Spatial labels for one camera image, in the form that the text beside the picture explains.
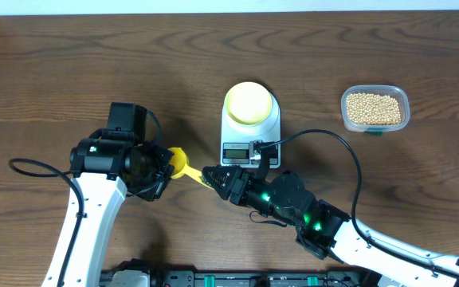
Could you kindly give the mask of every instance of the white kitchen scale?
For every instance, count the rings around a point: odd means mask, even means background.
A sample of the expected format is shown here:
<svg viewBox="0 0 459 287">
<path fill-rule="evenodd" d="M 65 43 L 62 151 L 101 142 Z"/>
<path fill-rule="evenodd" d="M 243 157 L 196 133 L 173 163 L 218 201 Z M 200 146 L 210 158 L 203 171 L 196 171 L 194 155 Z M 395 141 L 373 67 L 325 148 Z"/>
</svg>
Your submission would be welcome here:
<svg viewBox="0 0 459 287">
<path fill-rule="evenodd" d="M 253 142 L 281 139 L 281 111 L 276 99 L 265 87 L 244 82 L 232 87 L 222 107 L 221 165 L 258 168 L 260 155 Z M 270 167 L 281 165 L 281 146 L 270 156 Z"/>
</svg>

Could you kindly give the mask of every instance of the wooden tabletop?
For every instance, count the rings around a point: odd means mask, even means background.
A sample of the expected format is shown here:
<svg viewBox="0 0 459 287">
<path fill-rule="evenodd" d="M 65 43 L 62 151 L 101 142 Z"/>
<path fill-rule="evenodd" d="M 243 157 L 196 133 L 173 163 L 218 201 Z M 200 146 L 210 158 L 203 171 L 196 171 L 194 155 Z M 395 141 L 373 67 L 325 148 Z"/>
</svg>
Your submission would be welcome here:
<svg viewBox="0 0 459 287">
<path fill-rule="evenodd" d="M 64 182 L 13 173 L 8 159 L 68 170 L 71 148 L 105 127 L 111 102 L 125 101 L 154 111 L 164 147 L 182 147 L 193 167 L 215 165 L 224 95 L 242 81 L 277 98 L 283 136 L 324 128 L 355 149 L 367 225 L 459 255 L 459 12 L 0 17 L 0 285 L 41 284 L 68 197 Z M 406 92 L 406 128 L 344 128 L 341 96 L 365 84 Z M 282 160 L 279 171 L 350 212 L 355 166 L 336 140 L 302 136 Z M 176 179 L 159 201 L 124 202 L 104 268 L 130 258 L 198 269 L 341 266 L 305 252 L 293 228 L 251 223 L 249 212 Z"/>
</svg>

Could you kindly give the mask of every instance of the green light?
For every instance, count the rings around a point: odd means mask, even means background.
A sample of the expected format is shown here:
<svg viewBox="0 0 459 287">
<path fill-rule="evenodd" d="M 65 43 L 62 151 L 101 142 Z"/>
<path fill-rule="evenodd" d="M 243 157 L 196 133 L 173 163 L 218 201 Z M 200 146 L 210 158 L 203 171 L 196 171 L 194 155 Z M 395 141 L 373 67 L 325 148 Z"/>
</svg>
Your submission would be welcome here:
<svg viewBox="0 0 459 287">
<path fill-rule="evenodd" d="M 322 224 L 320 222 L 316 222 L 313 227 L 315 227 L 316 231 L 322 230 Z"/>
<path fill-rule="evenodd" d="M 304 214 L 304 221 L 306 222 L 306 224 L 308 224 L 311 221 L 311 215 Z"/>
<path fill-rule="evenodd" d="M 261 198 L 264 199 L 265 201 L 270 201 L 270 195 L 268 194 L 261 195 Z"/>
</svg>

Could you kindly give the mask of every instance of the clear plastic container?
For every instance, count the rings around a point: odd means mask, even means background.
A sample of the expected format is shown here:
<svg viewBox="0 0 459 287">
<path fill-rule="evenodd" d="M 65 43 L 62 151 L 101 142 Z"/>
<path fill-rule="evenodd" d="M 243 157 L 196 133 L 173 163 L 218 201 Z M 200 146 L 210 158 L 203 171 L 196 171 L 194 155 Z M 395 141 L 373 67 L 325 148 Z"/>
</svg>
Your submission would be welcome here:
<svg viewBox="0 0 459 287">
<path fill-rule="evenodd" d="M 368 125 L 357 124 L 350 120 L 347 110 L 347 97 L 352 93 L 372 93 L 380 96 L 391 96 L 398 101 L 399 114 L 402 118 L 400 124 L 386 124 L 386 125 Z M 410 120 L 410 107 L 408 105 L 408 98 L 405 92 L 398 87 L 389 85 L 357 85 L 349 88 L 341 97 L 341 113 L 343 114 L 344 127 L 352 132 L 392 132 L 397 131 L 406 126 Z"/>
</svg>

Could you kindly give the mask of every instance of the yellow spoon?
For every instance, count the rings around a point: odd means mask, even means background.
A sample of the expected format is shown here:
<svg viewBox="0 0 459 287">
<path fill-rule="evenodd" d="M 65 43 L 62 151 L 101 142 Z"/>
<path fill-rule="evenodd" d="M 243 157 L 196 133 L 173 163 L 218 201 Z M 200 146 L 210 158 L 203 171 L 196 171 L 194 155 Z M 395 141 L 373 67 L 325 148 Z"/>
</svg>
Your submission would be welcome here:
<svg viewBox="0 0 459 287">
<path fill-rule="evenodd" d="M 175 167 L 171 175 L 172 179 L 179 179 L 183 175 L 189 175 L 193 180 L 201 183 L 205 187 L 209 187 L 202 181 L 202 173 L 195 168 L 189 167 L 189 158 L 187 158 L 187 155 L 180 147 L 170 147 L 168 150 L 175 154 L 170 162 L 170 164 Z"/>
</svg>

